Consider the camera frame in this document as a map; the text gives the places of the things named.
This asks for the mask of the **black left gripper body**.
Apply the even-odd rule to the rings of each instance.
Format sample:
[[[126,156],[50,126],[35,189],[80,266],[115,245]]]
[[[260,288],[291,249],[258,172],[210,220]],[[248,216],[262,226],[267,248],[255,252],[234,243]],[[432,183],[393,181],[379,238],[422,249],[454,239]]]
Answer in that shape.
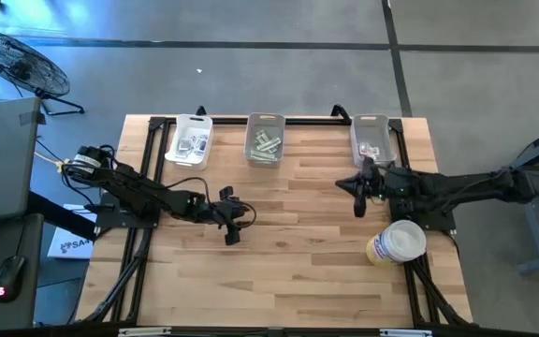
[[[219,201],[213,203],[214,219],[218,227],[226,226],[225,244],[227,246],[240,242],[241,223],[235,219],[245,215],[245,207],[238,197],[234,196],[232,186],[226,186],[219,191]]]

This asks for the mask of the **white paper sheet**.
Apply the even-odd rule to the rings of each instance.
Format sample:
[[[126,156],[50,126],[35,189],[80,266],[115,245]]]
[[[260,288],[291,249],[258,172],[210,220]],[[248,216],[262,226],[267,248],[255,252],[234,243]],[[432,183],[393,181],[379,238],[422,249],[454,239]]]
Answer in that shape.
[[[92,222],[96,221],[97,215],[85,210],[81,205],[65,204],[64,208]],[[92,241],[57,227],[52,236],[47,257],[88,260],[91,258],[93,248]]]

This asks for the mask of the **yellow wipes canister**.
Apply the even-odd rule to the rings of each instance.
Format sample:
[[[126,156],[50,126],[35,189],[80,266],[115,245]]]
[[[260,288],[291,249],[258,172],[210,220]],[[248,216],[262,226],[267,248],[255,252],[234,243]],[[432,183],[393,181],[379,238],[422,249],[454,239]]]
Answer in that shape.
[[[399,220],[373,236],[366,245],[366,255],[376,266],[397,266],[427,252],[424,230],[410,220]]]

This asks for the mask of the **black computer mouse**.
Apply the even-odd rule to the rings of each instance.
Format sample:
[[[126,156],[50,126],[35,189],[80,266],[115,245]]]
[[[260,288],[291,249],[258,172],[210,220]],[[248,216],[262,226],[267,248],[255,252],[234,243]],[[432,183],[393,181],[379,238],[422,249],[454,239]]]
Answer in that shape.
[[[10,256],[0,265],[1,303],[12,302],[20,295],[25,264],[24,256]]]

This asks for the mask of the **white label strip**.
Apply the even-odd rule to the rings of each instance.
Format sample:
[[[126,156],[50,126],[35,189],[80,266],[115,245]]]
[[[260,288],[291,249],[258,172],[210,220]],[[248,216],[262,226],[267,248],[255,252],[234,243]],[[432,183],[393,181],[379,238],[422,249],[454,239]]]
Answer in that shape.
[[[171,327],[134,327],[119,329],[117,337],[163,337],[171,332]]]
[[[380,337],[433,337],[431,330],[380,329]]]

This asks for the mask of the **black floor fan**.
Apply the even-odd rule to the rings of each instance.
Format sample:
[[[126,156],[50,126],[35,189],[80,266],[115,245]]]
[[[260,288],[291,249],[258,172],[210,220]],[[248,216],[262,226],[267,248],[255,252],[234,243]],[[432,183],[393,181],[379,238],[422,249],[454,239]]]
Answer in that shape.
[[[62,99],[70,91],[67,74],[48,57],[0,33],[0,77],[41,100],[49,116],[84,114],[81,105]]]

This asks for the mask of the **white plastic bin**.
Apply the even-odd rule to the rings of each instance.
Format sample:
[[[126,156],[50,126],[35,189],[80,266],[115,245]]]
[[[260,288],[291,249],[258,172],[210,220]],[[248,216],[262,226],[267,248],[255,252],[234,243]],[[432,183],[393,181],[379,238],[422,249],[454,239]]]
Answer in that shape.
[[[195,150],[196,136],[207,135],[208,142],[206,151],[198,153]],[[175,153],[178,150],[179,140],[182,138],[192,138],[192,152],[186,159],[177,159]],[[171,162],[178,169],[203,170],[211,153],[213,139],[213,121],[208,116],[196,116],[180,114],[176,117],[176,127],[171,138],[168,151],[165,153],[165,159]]]
[[[352,145],[353,161],[361,167],[365,157],[359,154],[360,143],[368,143],[370,147],[378,147],[380,154],[373,158],[378,165],[387,165],[394,162],[397,155],[392,150],[389,129],[389,118],[384,114],[356,115],[352,118],[350,126],[350,140]]]
[[[274,138],[279,138],[282,143],[274,148],[268,149],[265,152],[275,154],[277,161],[255,161],[249,158],[249,152],[256,150],[256,146],[265,142],[260,142],[255,138],[255,133],[264,130],[269,136],[269,141]],[[284,156],[284,131],[285,131],[285,117],[281,114],[266,114],[266,113],[252,113],[248,117],[247,127],[245,132],[244,143],[244,157],[247,163],[253,167],[259,167],[264,169],[276,169],[280,166]]]

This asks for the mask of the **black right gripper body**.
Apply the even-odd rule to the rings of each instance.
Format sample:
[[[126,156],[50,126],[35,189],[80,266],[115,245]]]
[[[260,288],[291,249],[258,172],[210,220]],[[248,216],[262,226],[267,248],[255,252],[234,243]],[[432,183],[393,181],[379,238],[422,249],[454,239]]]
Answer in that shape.
[[[354,192],[355,217],[363,217],[367,210],[367,199],[381,198],[383,176],[371,157],[365,157],[360,171],[355,177]]]

